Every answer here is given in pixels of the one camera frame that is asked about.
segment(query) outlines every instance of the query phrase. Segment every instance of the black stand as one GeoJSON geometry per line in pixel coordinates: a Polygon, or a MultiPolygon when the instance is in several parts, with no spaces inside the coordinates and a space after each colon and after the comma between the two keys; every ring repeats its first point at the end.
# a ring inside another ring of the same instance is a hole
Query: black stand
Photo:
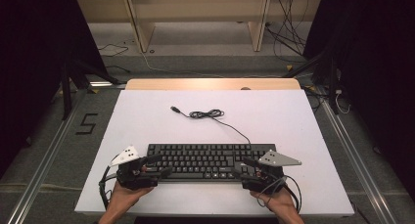
{"type": "Polygon", "coordinates": [[[336,59],[356,31],[366,4],[367,0],[351,0],[323,51],[304,65],[282,76],[292,78],[311,67],[316,67],[311,79],[314,84],[322,84],[329,78],[329,104],[335,114],[338,114],[336,89],[339,84],[336,59]]]}
{"type": "Polygon", "coordinates": [[[87,89],[90,86],[88,78],[85,76],[85,72],[95,74],[107,81],[110,81],[111,84],[120,85],[126,84],[126,81],[120,81],[116,78],[113,78],[106,73],[86,64],[81,60],[71,60],[63,64],[61,71],[62,79],[62,90],[64,92],[64,117],[63,120],[67,119],[71,109],[72,109],[72,100],[70,97],[70,88],[69,88],[69,78],[73,81],[78,89],[87,89]]]}

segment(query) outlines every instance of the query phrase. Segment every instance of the hand-mounted device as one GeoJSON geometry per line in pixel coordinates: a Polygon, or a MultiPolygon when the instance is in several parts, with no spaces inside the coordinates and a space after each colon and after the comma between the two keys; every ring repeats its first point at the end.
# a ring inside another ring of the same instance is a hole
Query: hand-mounted device
{"type": "Polygon", "coordinates": [[[129,146],[116,156],[104,172],[103,178],[99,182],[100,195],[104,206],[107,209],[108,199],[105,192],[105,184],[108,180],[116,178],[121,187],[130,190],[140,188],[157,187],[159,180],[171,174],[172,168],[167,167],[160,172],[146,173],[142,171],[142,167],[146,164],[155,163],[161,160],[161,155],[152,155],[149,157],[138,157],[138,153],[134,147],[129,146]],[[111,167],[118,165],[116,174],[107,176],[111,167]]]}
{"type": "Polygon", "coordinates": [[[236,178],[241,179],[242,187],[244,189],[272,196],[284,187],[293,196],[296,201],[297,212],[300,212],[301,192],[299,185],[292,177],[284,174],[282,166],[301,165],[301,161],[270,151],[258,160],[251,157],[244,157],[244,164],[254,168],[254,176],[244,174],[236,169],[232,171],[236,178]],[[300,201],[293,191],[287,186],[287,178],[292,179],[297,185],[300,193],[300,201]]]}

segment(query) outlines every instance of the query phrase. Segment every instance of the desk panel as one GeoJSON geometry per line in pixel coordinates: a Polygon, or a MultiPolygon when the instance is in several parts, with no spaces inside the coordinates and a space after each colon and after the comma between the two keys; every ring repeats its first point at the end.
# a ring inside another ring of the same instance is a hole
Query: desk panel
{"type": "MultiPolygon", "coordinates": [[[[250,138],[274,143],[277,151],[302,161],[285,167],[302,193],[302,215],[349,216],[353,210],[302,90],[149,91],[124,90],[92,165],[75,211],[102,213],[98,182],[111,159],[127,146],[138,154],[151,143],[247,143],[233,129],[210,119],[173,112],[225,111],[220,120],[250,138]]],[[[114,182],[108,182],[111,188],[114,182]]],[[[294,192],[295,185],[289,182],[294,192]]],[[[150,216],[273,216],[236,184],[159,184],[129,213],[150,216]]]]}

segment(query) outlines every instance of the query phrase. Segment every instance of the person's left hand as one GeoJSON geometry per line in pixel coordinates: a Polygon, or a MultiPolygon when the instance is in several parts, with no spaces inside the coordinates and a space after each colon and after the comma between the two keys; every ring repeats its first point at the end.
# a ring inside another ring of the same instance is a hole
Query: person's left hand
{"type": "Polygon", "coordinates": [[[115,223],[132,205],[137,203],[142,196],[153,191],[153,189],[154,188],[151,187],[132,191],[128,188],[121,187],[116,181],[107,211],[101,217],[99,223],[115,223]]]}

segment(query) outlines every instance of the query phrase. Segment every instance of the spacebar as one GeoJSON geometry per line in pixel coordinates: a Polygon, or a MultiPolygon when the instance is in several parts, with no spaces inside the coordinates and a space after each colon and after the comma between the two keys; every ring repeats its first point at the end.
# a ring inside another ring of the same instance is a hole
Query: spacebar
{"type": "Polygon", "coordinates": [[[166,179],[202,179],[203,173],[172,173],[166,179]]]}

